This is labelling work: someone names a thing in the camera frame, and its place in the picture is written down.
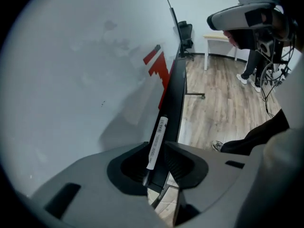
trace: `person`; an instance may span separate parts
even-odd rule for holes
[[[258,93],[260,93],[261,75],[266,65],[267,65],[267,60],[265,59],[265,57],[263,57],[263,55],[261,55],[259,52],[251,50],[249,52],[246,68],[242,74],[237,74],[237,79],[246,85],[250,75],[253,74],[256,68],[256,79],[255,81],[251,80],[250,83],[254,87],[254,89]]]
[[[280,19],[280,15],[276,11],[273,12],[273,27],[279,36],[282,38],[285,37],[285,24]],[[232,45],[235,47],[238,46],[237,42],[234,40],[229,31],[224,31],[224,35],[228,37],[229,42]],[[298,51],[302,52],[303,44],[303,34],[299,31],[296,31],[296,41],[294,45],[295,48]],[[244,139],[230,141],[227,143],[212,141],[211,146],[218,152],[249,155],[255,146],[267,143],[272,136],[285,131],[288,128],[289,125],[287,119],[281,109],[272,119],[251,130]]]

